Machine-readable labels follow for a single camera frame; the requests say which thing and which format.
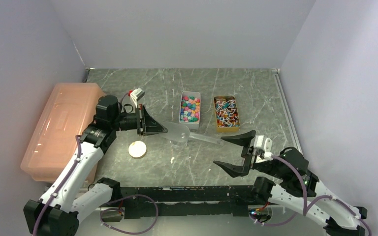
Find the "white tin of pastel candies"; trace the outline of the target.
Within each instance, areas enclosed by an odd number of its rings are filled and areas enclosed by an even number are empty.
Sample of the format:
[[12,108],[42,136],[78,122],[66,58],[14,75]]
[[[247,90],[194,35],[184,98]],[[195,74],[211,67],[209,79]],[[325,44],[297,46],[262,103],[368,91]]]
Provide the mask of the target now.
[[194,91],[183,91],[181,94],[179,123],[189,129],[197,130],[200,125],[201,94]]

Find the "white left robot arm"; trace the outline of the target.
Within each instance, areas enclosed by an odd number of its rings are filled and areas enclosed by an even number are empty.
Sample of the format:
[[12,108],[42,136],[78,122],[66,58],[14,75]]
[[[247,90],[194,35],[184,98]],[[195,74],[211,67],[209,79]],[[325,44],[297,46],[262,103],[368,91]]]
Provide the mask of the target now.
[[132,90],[128,96],[130,112],[116,96],[105,95],[98,100],[93,121],[76,135],[76,151],[59,177],[39,200],[25,204],[23,212],[33,236],[73,236],[80,223],[97,207],[109,205],[120,211],[118,204],[125,197],[118,181],[104,177],[85,194],[78,196],[78,191],[115,141],[117,132],[136,130],[140,136],[167,132],[139,103],[143,90]]

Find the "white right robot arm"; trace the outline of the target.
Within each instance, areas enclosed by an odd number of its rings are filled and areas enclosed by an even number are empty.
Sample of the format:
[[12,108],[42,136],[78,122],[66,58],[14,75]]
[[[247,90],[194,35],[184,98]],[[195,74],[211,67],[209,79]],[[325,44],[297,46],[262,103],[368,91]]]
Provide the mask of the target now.
[[289,223],[297,215],[308,217],[323,227],[329,236],[371,236],[366,223],[367,209],[341,200],[309,169],[309,162],[295,147],[286,147],[278,155],[271,152],[271,139],[256,131],[222,136],[222,141],[242,147],[242,165],[213,161],[231,177],[244,177],[250,171],[264,173],[252,187],[255,204],[280,205],[294,211],[281,223],[269,223],[259,218],[260,208],[250,212],[250,218],[263,227]]

